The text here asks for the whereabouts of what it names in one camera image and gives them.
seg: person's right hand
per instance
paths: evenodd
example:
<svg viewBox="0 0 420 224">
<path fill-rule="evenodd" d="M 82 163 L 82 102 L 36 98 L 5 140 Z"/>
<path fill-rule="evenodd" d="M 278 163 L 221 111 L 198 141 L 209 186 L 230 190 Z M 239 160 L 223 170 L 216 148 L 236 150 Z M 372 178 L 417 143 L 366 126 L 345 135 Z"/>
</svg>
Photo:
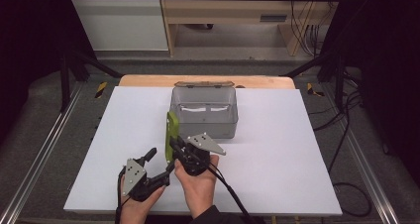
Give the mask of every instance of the person's right hand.
<svg viewBox="0 0 420 224">
<path fill-rule="evenodd" d="M 210 163 L 215 167 L 219 163 L 219 157 L 210 156 Z M 213 205 L 216 176 L 209 170 L 198 176 L 186 173 L 182 163 L 175 161 L 175 175 L 181 182 L 185 194 L 186 204 L 191 211 L 192 218 L 198 217 Z"/>
</svg>

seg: white cabinet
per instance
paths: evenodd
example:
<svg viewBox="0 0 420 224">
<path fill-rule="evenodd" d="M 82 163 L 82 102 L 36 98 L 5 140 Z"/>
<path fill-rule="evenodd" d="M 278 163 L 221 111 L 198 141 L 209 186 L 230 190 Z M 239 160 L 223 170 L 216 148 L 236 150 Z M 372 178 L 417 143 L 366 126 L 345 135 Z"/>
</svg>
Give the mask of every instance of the white cabinet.
<svg viewBox="0 0 420 224">
<path fill-rule="evenodd" d="M 73 0 L 95 51 L 167 51 L 158 0 Z"/>
</svg>

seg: gray carpet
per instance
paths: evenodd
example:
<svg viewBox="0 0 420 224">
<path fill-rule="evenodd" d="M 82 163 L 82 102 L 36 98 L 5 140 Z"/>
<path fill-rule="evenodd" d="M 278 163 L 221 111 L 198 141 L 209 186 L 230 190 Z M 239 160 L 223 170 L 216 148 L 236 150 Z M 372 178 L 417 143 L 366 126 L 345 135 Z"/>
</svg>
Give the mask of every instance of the gray carpet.
<svg viewBox="0 0 420 224">
<path fill-rule="evenodd" d="M 136 64 L 132 61 L 123 61 L 119 64 L 115 61 L 106 62 L 111 66 L 118 66 L 118 70 L 123 73 L 278 75 L 296 67 L 295 61 L 285 62 L 283 66 L 278 66 L 278 62 L 273 61 L 248 60 L 240 61 L 238 64 L 222 64 L 219 61 L 217 63 L 205 61 L 204 64 L 195 61 L 163 61 L 161 63 L 137 61 Z M 20 214 L 22 223 L 37 223 L 37 220 L 44 218 L 55 220 L 55 223 L 63 223 L 59 220 L 103 222 L 112 221 L 114 218 L 113 215 L 79 215 L 62 210 L 69 188 L 77 176 L 91 139 L 95 135 L 95 127 L 100 123 L 100 117 L 106 108 L 113 86 L 118 84 L 118 79 L 101 74 L 93 68 L 89 69 L 93 74 L 89 81 L 84 83 L 80 99 Z M 322 92 L 314 76 L 306 74 L 294 80 L 296 87 L 301 90 L 308 113 L 325 111 L 332 107 L 327 97 L 307 93 L 307 82 L 312 82 L 314 90 Z M 108 85 L 103 95 L 95 98 L 96 90 L 102 81 L 107 81 Z M 354 89 L 347 85 L 345 90 L 351 93 Z M 59 106 L 59 75 L 57 73 L 41 78 L 31 86 L 30 97 L 22 110 L 22 115 L 16 122 L 13 132 L 0 148 L 0 210 L 5 209 L 31 166 L 32 160 L 36 157 L 58 116 Z M 333 110 L 328 110 L 309 115 L 309 117 L 315 128 L 326 123 L 334 115 Z M 420 223 L 419 187 L 410 178 L 397 157 L 383 153 L 380 139 L 363 107 L 356 106 L 352 109 L 351 124 L 400 222 Z M 330 163 L 342 134 L 338 123 L 315 133 L 326 166 Z M 337 157 L 331 179 L 333 182 L 350 182 L 367 191 L 347 144 L 343 146 Z M 366 201 L 354 189 L 340 187 L 337 194 L 342 207 L 347 210 L 356 213 L 366 210 Z M 363 218 L 344 214 L 341 217 L 324 220 L 317 217 L 300 219 L 300 223 L 321 223 L 321 221 L 324 223 L 382 223 L 375 208 L 370 215 Z M 265 222 L 270 223 L 270 218 L 265 218 Z M 277 222 L 295 223 L 295 220 L 292 217 L 278 217 Z"/>
</svg>

